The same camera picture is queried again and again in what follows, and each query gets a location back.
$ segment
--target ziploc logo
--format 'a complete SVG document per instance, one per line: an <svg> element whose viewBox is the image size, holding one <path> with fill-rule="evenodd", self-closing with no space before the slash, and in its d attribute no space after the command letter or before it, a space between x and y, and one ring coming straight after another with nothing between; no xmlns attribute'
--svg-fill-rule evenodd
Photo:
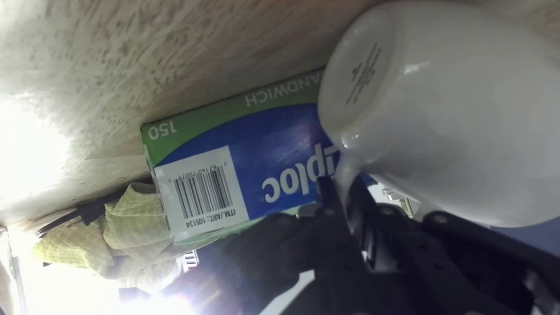
<svg viewBox="0 0 560 315"><path fill-rule="evenodd" d="M315 143L315 153L306 162L296 162L292 167L285 167L278 178L268 176L262 181L266 202L278 200L283 193L290 195L301 192L310 193L310 181L317 181L318 176L334 172L336 146L322 146Z"/></svg>

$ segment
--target barcode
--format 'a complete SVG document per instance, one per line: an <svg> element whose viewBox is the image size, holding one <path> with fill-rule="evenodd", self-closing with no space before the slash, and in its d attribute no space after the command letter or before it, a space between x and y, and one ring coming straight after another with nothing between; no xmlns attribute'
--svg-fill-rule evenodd
<svg viewBox="0 0 560 315"><path fill-rule="evenodd" d="M233 206L224 165L210 165L175 178L185 218Z"/></svg>

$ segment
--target white sticker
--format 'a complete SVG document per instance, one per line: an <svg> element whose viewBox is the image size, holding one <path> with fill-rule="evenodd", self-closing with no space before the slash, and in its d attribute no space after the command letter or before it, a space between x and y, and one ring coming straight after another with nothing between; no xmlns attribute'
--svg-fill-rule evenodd
<svg viewBox="0 0 560 315"><path fill-rule="evenodd" d="M154 169L175 239L248 220L229 146Z"/></svg>

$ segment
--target cardboard box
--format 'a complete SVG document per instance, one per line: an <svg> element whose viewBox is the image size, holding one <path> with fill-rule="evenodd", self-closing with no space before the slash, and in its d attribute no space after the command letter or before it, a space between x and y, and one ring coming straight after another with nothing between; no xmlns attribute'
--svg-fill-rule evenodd
<svg viewBox="0 0 560 315"><path fill-rule="evenodd" d="M311 71L142 125L175 239L318 200L338 153L317 116Z"/></svg>

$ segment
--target white mug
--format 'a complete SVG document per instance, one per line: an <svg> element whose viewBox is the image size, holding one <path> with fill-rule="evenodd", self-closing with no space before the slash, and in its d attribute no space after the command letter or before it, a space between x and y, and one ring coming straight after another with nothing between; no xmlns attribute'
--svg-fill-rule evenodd
<svg viewBox="0 0 560 315"><path fill-rule="evenodd" d="M346 195L373 172L493 225L560 214L560 50L476 6L390 1L343 34L318 95Z"/></svg>

